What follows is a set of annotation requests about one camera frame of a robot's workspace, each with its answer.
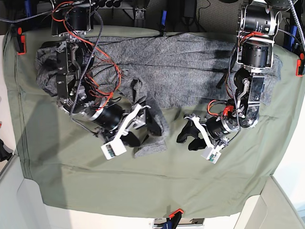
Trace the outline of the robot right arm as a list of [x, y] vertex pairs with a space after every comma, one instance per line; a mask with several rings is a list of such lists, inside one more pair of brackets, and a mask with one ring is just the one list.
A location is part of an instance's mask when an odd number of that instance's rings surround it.
[[[92, 134], [105, 142], [120, 140], [125, 146], [137, 147], [140, 140], [133, 129], [147, 128], [151, 136], [161, 136], [162, 129], [145, 104], [135, 104], [130, 111], [118, 105], [114, 92], [119, 88], [122, 71], [96, 42], [85, 39], [97, 14], [96, 0], [52, 1], [52, 34], [61, 38], [56, 45], [56, 88], [58, 105], [71, 119], [83, 115], [95, 123]], [[94, 61], [107, 63], [115, 70], [115, 84], [105, 92], [91, 76]]]

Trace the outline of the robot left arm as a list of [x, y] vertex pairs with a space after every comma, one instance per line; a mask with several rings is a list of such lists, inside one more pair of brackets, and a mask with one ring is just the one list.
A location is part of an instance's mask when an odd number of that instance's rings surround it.
[[185, 115], [188, 120], [176, 142], [194, 140], [189, 150], [211, 147], [221, 150], [243, 128], [253, 128], [259, 119], [261, 95], [264, 90], [264, 69], [270, 69], [274, 59], [274, 41], [279, 18], [267, 2], [251, 0], [239, 10], [237, 43], [231, 51], [228, 70], [223, 80], [229, 83], [230, 99], [212, 100], [207, 106], [208, 117], [202, 121], [195, 115]]

